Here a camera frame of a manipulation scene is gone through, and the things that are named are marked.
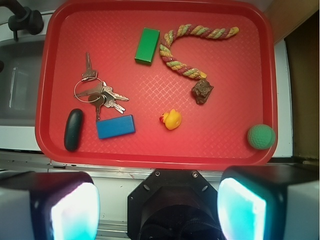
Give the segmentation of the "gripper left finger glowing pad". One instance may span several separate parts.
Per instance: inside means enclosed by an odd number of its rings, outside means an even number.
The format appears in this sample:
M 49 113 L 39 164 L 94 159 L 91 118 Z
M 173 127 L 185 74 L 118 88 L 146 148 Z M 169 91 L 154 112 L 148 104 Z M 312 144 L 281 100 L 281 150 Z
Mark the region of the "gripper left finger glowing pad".
M 0 173 L 2 240 L 94 240 L 100 196 L 85 172 Z

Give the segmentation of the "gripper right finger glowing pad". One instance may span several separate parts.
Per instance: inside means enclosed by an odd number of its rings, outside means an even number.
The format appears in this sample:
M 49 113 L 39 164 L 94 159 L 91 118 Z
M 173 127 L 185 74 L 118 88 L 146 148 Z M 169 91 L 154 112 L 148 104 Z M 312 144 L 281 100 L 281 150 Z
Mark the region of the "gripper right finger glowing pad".
M 217 211 L 227 240 L 318 240 L 319 167 L 230 166 L 221 176 Z

